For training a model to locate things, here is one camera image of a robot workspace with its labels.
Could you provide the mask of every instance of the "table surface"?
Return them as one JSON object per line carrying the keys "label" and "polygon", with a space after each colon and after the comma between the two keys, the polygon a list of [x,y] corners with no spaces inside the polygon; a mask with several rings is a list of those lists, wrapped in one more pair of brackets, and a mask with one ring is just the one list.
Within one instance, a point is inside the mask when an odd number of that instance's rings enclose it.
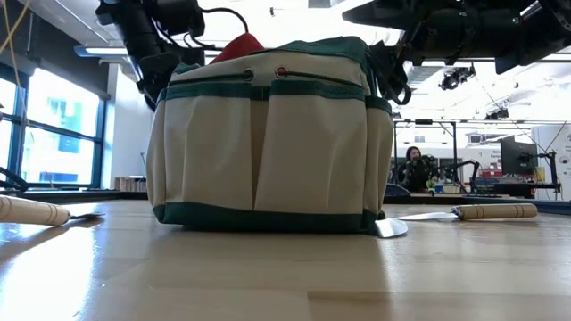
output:
{"label": "table surface", "polygon": [[[197,233],[148,202],[0,225],[0,320],[568,320],[571,218],[409,222],[408,235]],[[449,206],[385,206],[387,216]]]}

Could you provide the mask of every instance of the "wooden handle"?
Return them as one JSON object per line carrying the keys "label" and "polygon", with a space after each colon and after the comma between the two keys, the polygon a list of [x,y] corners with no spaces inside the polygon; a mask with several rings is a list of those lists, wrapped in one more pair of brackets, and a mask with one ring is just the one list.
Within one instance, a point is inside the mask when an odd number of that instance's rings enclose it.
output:
{"label": "wooden handle", "polygon": [[533,204],[461,205],[452,208],[459,219],[534,218],[537,208]]}
{"label": "wooden handle", "polygon": [[0,222],[59,226],[69,219],[63,207],[0,195]]}

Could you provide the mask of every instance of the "garden tool bag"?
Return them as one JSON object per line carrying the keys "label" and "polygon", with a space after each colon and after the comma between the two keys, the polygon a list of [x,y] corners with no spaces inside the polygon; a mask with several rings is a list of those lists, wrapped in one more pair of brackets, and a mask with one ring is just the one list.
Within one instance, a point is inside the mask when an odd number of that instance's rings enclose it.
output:
{"label": "garden tool bag", "polygon": [[161,92],[147,154],[159,221],[374,233],[393,125],[367,57],[360,39],[339,37],[179,65]]}

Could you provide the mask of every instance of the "computer monitor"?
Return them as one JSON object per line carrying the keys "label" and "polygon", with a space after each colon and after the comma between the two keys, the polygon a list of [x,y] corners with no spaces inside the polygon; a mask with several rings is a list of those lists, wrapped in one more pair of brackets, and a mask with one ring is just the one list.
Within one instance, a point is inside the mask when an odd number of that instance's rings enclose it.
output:
{"label": "computer monitor", "polygon": [[500,140],[503,175],[534,175],[537,168],[537,146],[516,142],[514,136]]}

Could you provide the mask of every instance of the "person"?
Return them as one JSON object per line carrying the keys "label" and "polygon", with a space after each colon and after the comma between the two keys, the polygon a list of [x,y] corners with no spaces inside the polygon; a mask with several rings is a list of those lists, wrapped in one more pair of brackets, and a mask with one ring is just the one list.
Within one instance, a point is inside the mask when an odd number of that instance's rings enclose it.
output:
{"label": "person", "polygon": [[422,161],[422,153],[418,147],[409,147],[406,157],[407,161],[397,169],[399,183],[409,192],[426,192],[426,181],[438,174],[434,172],[434,169],[430,169],[425,161]]}

